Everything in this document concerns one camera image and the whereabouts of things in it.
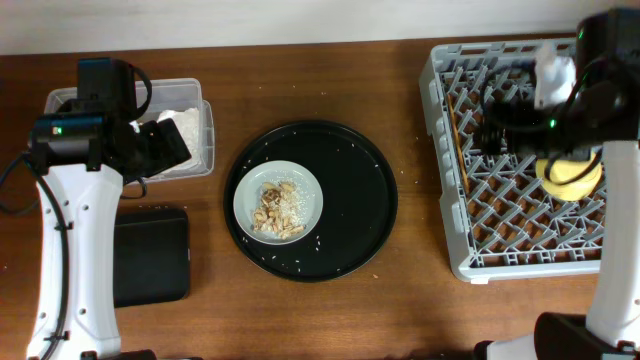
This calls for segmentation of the yellow plastic bowl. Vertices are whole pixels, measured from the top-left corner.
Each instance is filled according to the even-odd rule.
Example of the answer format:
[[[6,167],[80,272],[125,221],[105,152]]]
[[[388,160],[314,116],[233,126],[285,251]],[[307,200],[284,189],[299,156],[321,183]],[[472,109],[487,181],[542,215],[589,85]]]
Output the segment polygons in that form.
[[[591,151],[587,161],[557,160],[545,176],[548,159],[537,159],[535,175],[542,180],[542,188],[552,197],[562,201],[578,201],[590,195],[603,177],[600,161],[595,164],[597,152]]]

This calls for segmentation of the white napkin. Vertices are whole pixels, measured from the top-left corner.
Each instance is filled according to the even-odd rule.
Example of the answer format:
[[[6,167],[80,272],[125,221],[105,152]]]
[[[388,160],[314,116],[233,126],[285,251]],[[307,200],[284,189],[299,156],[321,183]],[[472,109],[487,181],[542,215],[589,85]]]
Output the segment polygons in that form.
[[[154,115],[152,120],[162,122],[171,119],[174,121],[185,145],[187,146],[191,158],[166,171],[164,174],[172,172],[192,171],[201,163],[200,150],[200,111],[196,107],[184,111],[163,110],[158,115]]]

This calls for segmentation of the grey plate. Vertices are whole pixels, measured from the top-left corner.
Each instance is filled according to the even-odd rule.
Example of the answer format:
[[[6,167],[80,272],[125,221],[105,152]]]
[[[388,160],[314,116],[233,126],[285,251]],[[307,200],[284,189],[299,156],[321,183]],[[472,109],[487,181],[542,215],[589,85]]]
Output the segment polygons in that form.
[[[265,245],[288,245],[319,223],[324,194],[305,167],[267,161],[243,175],[232,193],[232,214],[241,237]]]

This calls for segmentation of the wooden chopstick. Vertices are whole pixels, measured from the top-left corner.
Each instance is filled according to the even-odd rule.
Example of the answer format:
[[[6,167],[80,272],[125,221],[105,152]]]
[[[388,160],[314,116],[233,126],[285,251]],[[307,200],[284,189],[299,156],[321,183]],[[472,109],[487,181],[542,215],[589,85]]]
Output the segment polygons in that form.
[[[450,94],[446,95],[446,103],[447,103],[447,109],[448,109],[448,114],[449,114],[451,128],[452,128],[452,137],[456,147],[459,149],[460,141],[459,141],[458,128],[457,128],[457,118],[456,118],[456,113],[453,107],[452,96]]]
[[[456,126],[455,123],[452,123],[451,127],[452,127],[452,133],[453,133],[453,140],[454,140],[454,144],[455,144],[455,147],[456,147],[456,156],[457,156],[458,165],[459,165],[460,173],[461,173],[462,185],[464,187],[465,193],[468,194],[469,190],[470,190],[470,187],[469,187],[468,176],[467,176],[466,168],[465,168],[465,162],[464,162],[462,146],[461,146],[459,135],[458,135],[458,132],[457,132],[457,126]]]

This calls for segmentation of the peanut shells and rice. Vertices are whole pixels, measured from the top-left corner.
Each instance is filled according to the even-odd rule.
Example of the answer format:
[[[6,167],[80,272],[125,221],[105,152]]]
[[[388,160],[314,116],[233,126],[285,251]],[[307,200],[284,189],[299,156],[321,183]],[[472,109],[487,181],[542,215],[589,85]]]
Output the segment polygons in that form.
[[[264,182],[261,185],[252,228],[254,232],[272,233],[279,240],[287,240],[305,230],[301,200],[294,183]]]

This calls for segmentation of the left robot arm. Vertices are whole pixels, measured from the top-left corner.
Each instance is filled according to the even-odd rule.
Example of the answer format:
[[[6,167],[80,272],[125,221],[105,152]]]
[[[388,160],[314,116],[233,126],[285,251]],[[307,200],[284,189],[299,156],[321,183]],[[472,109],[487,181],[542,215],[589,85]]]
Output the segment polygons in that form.
[[[114,229],[123,187],[190,159],[171,120],[134,128],[150,103],[136,83],[152,86],[134,65],[82,59],[77,95],[39,117],[25,164],[42,211],[37,318],[29,359],[152,359],[121,349],[113,296]]]

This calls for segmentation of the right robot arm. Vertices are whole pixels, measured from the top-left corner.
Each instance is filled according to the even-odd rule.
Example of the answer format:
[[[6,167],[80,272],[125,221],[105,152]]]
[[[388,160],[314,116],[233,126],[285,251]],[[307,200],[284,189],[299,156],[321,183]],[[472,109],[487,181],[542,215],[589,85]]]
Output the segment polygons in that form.
[[[639,11],[614,7],[582,20],[576,56],[541,48],[521,65],[535,81],[530,103],[489,102],[479,88],[482,151],[535,154],[554,165],[580,153],[606,175],[606,215],[599,279],[585,315],[541,314],[532,334],[484,341],[476,359],[636,359],[639,356]]]

